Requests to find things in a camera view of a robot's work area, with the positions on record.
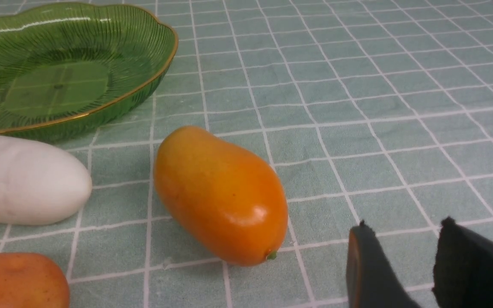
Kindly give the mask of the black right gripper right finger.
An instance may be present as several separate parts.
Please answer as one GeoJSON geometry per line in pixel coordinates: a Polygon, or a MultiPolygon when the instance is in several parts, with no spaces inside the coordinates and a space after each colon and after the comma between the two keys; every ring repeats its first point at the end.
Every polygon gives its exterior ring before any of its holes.
{"type": "Polygon", "coordinates": [[[493,241],[456,223],[441,222],[432,292],[441,308],[493,308],[493,241]]]}

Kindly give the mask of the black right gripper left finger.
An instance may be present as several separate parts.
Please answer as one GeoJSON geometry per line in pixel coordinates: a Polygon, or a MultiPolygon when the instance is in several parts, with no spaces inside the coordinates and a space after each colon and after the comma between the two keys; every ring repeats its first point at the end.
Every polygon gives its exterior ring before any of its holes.
{"type": "Polygon", "coordinates": [[[397,279],[375,232],[362,220],[350,229],[346,268],[350,308],[418,308],[397,279]]]}

